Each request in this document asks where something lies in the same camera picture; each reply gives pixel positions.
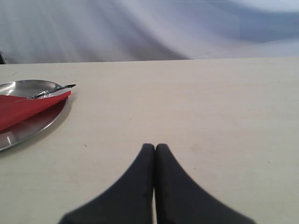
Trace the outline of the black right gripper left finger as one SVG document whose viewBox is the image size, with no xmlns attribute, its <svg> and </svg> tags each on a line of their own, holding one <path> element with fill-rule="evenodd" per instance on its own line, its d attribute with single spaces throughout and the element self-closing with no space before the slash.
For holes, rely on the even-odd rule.
<svg viewBox="0 0 299 224">
<path fill-rule="evenodd" d="M 151 224 L 155 148 L 143 144 L 139 154 L 105 192 L 65 214 L 61 224 Z"/>
</svg>

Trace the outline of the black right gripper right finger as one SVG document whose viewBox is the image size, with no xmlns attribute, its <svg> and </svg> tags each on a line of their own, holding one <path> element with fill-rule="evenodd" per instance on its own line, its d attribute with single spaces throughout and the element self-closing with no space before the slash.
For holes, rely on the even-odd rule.
<svg viewBox="0 0 299 224">
<path fill-rule="evenodd" d="M 166 144 L 158 144 L 155 152 L 155 202 L 159 224 L 254 223 L 202 189 Z"/>
</svg>

